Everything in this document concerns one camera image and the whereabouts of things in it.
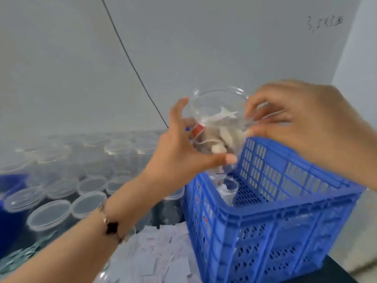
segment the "bracelet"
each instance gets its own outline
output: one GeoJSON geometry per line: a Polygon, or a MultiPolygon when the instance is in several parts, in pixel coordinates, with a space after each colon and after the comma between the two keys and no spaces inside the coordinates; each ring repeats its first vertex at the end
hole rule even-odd
{"type": "Polygon", "coordinates": [[[106,217],[106,213],[105,213],[105,202],[102,202],[100,204],[100,206],[98,207],[98,210],[100,211],[100,213],[102,214],[103,216],[103,223],[106,225],[106,234],[115,234],[116,235],[116,239],[118,241],[118,244],[122,244],[124,242],[124,238],[125,238],[125,235],[124,236],[120,236],[118,234],[118,225],[119,223],[116,221],[116,222],[110,222],[107,217],[106,217]]]}

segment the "right hand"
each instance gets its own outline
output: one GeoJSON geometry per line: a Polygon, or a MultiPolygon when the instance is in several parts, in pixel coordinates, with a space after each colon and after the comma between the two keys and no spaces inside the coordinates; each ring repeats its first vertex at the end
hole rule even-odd
{"type": "Polygon", "coordinates": [[[376,133],[334,86],[293,80],[268,83],[249,97],[245,116],[257,121],[248,136],[281,142],[306,160],[352,180],[363,182],[360,170],[377,168],[376,133]]]}

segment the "blue plastic basket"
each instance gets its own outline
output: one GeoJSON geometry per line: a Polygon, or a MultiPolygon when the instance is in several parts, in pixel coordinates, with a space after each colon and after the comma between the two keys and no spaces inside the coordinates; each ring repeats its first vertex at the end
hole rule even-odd
{"type": "Polygon", "coordinates": [[[231,176],[234,207],[206,174],[182,199],[204,283],[277,283],[321,268],[365,190],[263,138],[247,139],[231,176]]]}

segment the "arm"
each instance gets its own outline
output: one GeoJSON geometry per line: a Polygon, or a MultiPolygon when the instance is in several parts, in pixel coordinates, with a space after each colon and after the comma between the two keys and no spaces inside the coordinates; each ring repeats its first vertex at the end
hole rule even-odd
{"type": "MultiPolygon", "coordinates": [[[[236,162],[232,154],[204,155],[191,146],[185,128],[192,120],[181,116],[187,102],[181,99],[172,108],[170,128],[160,137],[146,169],[107,200],[106,216],[119,222],[120,235],[199,172],[236,162]]],[[[116,236],[105,231],[102,215],[93,211],[2,283],[92,283],[118,245],[116,236]]]]}
{"type": "Polygon", "coordinates": [[[308,161],[377,191],[377,134],[335,87],[269,83],[248,99],[245,113],[257,121],[249,136],[279,141],[308,161]]]}

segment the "black cable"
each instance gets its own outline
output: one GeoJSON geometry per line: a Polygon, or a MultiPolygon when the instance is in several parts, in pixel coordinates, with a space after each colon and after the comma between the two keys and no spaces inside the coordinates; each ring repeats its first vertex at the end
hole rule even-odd
{"type": "Polygon", "coordinates": [[[117,31],[117,29],[116,29],[116,27],[115,27],[115,23],[114,23],[114,21],[113,21],[113,18],[112,18],[111,15],[110,15],[109,9],[108,9],[107,6],[106,6],[105,0],[102,0],[102,4],[105,6],[105,9],[106,9],[107,15],[109,16],[109,19],[110,19],[110,21],[111,21],[111,24],[113,25],[114,31],[115,31],[116,35],[118,36],[118,39],[119,39],[119,41],[120,41],[120,44],[122,45],[123,51],[125,52],[125,55],[126,55],[127,58],[128,58],[128,61],[130,62],[132,68],[133,68],[134,71],[136,72],[136,75],[138,76],[141,85],[143,86],[143,88],[144,88],[145,92],[147,93],[149,99],[152,101],[152,103],[153,103],[154,107],[156,108],[158,114],[160,115],[161,119],[162,119],[163,122],[165,123],[166,127],[169,128],[169,126],[167,126],[167,123],[165,122],[165,120],[164,120],[164,118],[163,118],[163,116],[162,116],[160,110],[158,110],[156,104],[153,102],[152,97],[150,97],[150,95],[149,95],[147,89],[145,88],[145,85],[144,85],[143,81],[141,80],[141,78],[140,78],[140,76],[139,76],[139,73],[137,72],[137,70],[136,70],[134,64],[132,63],[132,61],[131,61],[131,59],[130,59],[130,56],[128,55],[128,52],[126,51],[125,46],[124,46],[124,44],[123,44],[123,42],[122,42],[122,39],[120,38],[120,35],[119,35],[119,33],[118,33],[118,31],[117,31]]]}

